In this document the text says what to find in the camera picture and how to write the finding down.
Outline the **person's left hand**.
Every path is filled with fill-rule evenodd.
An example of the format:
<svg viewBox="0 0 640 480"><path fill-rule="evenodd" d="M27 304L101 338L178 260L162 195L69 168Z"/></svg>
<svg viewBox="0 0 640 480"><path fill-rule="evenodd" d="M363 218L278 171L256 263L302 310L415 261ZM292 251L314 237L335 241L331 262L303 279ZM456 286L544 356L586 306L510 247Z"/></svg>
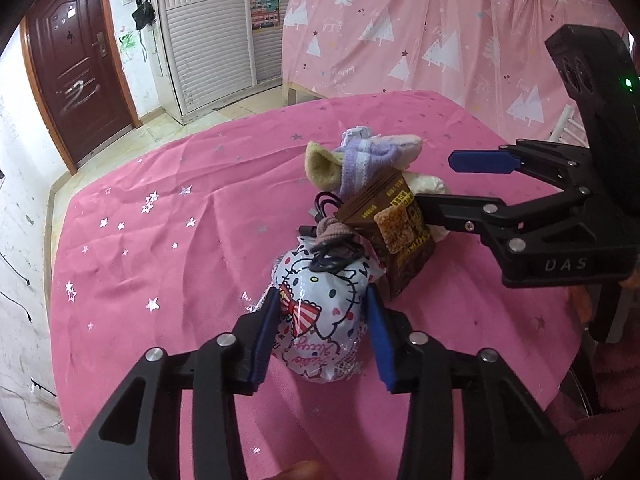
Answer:
<svg viewBox="0 0 640 480"><path fill-rule="evenodd" d="M322 466L319 463L313 460L304 460L279 472L270 480L322 480L323 478Z"/></svg>

